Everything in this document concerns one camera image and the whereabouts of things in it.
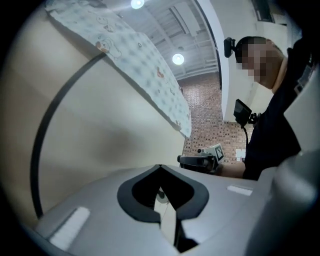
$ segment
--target ceiling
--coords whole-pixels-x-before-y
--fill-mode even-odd
[[[136,32],[149,37],[177,80],[219,71],[214,41],[194,0],[145,0],[140,9],[133,9],[130,0],[103,2]],[[177,12],[175,7],[181,5],[183,11]],[[182,65],[172,61],[177,53],[184,56]]]

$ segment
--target printed fabric sheet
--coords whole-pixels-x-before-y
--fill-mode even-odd
[[[138,84],[183,135],[191,134],[190,109],[166,61],[150,39],[135,32],[99,0],[48,0],[45,9]]]

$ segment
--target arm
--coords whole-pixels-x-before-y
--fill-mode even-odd
[[[234,164],[219,164],[216,169],[215,175],[242,179],[245,169],[246,166],[244,162],[237,162]]]

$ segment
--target ceiling light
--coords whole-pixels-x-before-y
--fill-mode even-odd
[[[131,0],[131,7],[133,9],[139,9],[144,6],[145,0]]]
[[[180,53],[176,53],[175,55],[173,55],[172,61],[176,65],[181,65],[182,63],[184,63],[185,57]]]

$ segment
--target red brick wall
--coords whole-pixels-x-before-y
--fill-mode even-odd
[[[184,142],[183,154],[195,156],[197,150],[221,143],[224,162],[236,163],[236,149],[246,148],[246,135],[235,122],[224,122],[219,73],[197,75],[178,81],[191,111],[192,132]],[[249,141],[253,127],[246,125]]]

